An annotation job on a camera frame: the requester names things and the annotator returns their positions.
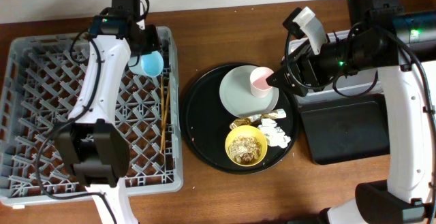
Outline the pink cup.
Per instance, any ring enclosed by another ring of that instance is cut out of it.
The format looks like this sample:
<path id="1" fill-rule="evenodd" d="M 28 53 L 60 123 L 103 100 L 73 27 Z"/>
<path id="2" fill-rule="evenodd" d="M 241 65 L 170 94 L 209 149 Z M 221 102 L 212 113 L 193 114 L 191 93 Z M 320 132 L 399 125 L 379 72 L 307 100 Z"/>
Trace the pink cup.
<path id="1" fill-rule="evenodd" d="M 257 98 L 263 98 L 272 90 L 266 79 L 271 76 L 274 71 L 268 67 L 255 68 L 249 77 L 251 94 Z"/>

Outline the light blue cup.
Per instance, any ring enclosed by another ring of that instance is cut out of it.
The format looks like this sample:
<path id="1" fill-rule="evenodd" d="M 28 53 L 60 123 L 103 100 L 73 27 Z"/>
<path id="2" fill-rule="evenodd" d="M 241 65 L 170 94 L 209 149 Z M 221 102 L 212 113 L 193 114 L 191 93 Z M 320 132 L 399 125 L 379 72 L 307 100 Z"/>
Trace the light blue cup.
<path id="1" fill-rule="evenodd" d="M 129 70 L 140 76 L 158 77 L 164 69 L 164 59 L 160 52 L 152 51 L 136 57 L 131 57 L 128 64 Z"/>

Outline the white round plate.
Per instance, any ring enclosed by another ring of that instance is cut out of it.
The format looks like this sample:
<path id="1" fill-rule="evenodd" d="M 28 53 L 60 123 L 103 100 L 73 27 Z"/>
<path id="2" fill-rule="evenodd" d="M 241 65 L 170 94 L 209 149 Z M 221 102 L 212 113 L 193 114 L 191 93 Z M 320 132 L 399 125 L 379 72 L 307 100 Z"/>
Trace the white round plate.
<path id="1" fill-rule="evenodd" d="M 219 86 L 219 98 L 224 108 L 233 116 L 243 118 L 274 110 L 279 100 L 279 89 L 273 88 L 267 96 L 252 95 L 249 77 L 257 67 L 242 65 L 231 69 Z"/>

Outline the wooden chopstick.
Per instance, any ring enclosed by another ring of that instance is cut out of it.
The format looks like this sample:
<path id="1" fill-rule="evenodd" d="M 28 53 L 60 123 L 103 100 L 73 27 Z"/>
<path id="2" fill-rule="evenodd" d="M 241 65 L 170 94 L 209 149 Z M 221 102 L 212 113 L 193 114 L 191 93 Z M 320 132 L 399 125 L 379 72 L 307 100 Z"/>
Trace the wooden chopstick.
<path id="1" fill-rule="evenodd" d="M 168 118 L 168 110 L 170 105 L 170 86 L 171 82 L 168 81 L 168 87 L 167 87 L 167 95 L 166 95 L 166 102 L 165 102 L 165 110 L 163 115 L 163 125 L 162 125 L 162 135 L 161 135 L 161 150 L 160 153 L 162 154 L 165 150 L 165 141 L 166 141 L 166 123 Z"/>
<path id="2" fill-rule="evenodd" d="M 163 151 L 163 140 L 164 140 L 164 75 L 160 75 L 160 98 L 161 98 L 161 142 L 159 153 Z"/>

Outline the gold snack wrapper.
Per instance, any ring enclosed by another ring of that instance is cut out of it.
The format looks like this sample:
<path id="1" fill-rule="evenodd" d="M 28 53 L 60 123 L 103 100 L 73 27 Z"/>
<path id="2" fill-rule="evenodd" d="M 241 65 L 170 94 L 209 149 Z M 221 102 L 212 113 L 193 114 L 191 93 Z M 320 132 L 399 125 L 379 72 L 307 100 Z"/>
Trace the gold snack wrapper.
<path id="1" fill-rule="evenodd" d="M 267 113 L 263 113 L 263 114 L 254 114 L 245 118 L 237 118 L 235 119 L 230 125 L 229 128 L 230 129 L 235 129 L 239 126 L 243 126 L 243 125 L 252 125 L 257 121 L 260 121 L 262 119 L 271 119 L 271 120 L 277 120 L 280 118 L 286 118 L 287 114 L 285 112 L 284 109 L 277 109 L 277 110 L 273 110 Z"/>

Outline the white tissue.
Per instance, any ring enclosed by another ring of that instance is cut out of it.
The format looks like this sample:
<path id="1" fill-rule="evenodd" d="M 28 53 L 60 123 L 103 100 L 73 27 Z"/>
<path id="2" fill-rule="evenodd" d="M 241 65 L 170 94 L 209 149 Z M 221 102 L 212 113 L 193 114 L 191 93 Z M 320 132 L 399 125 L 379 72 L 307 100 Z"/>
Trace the white tissue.
<path id="1" fill-rule="evenodd" d="M 286 148 L 291 141 L 291 137 L 287 136 L 273 119 L 262 118 L 258 129 L 264 134 L 267 144 L 271 147 Z"/>

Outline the yellow bowl with food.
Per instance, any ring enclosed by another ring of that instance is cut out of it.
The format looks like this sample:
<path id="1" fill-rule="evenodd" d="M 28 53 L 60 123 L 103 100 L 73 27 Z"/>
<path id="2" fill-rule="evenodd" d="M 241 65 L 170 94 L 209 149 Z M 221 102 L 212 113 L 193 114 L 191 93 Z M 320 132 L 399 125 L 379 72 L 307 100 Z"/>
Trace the yellow bowl with food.
<path id="1" fill-rule="evenodd" d="M 265 135 L 250 125 L 231 130 L 225 139 L 225 152 L 228 158 L 239 166 L 251 167 L 259 164 L 267 151 Z"/>

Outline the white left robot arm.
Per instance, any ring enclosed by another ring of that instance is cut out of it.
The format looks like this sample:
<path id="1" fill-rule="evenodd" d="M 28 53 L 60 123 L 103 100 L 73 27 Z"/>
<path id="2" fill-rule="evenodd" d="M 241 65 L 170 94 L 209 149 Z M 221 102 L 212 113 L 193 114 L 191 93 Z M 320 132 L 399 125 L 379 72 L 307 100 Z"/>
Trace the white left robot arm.
<path id="1" fill-rule="evenodd" d="M 66 170 L 85 187 L 102 223 L 137 223 L 125 176 L 127 140 L 115 125 L 116 101 L 125 70 L 159 76 L 164 68 L 157 28 L 146 25 L 149 0 L 112 0 L 86 30 L 89 60 L 76 104 L 51 138 Z"/>

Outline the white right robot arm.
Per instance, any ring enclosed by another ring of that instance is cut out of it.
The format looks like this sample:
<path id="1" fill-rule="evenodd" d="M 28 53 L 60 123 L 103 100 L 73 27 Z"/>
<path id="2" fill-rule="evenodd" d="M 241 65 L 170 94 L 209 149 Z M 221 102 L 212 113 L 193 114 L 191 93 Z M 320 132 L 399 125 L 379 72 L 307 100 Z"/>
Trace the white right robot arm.
<path id="1" fill-rule="evenodd" d="M 304 97 L 341 76 L 375 69 L 388 115 L 386 180 L 361 183 L 353 200 L 322 210 L 308 223 L 418 223 L 435 220 L 435 13 L 406 13 L 399 0 L 347 0 L 351 29 L 330 41 L 307 7 L 283 22 L 288 37 L 269 85 Z"/>

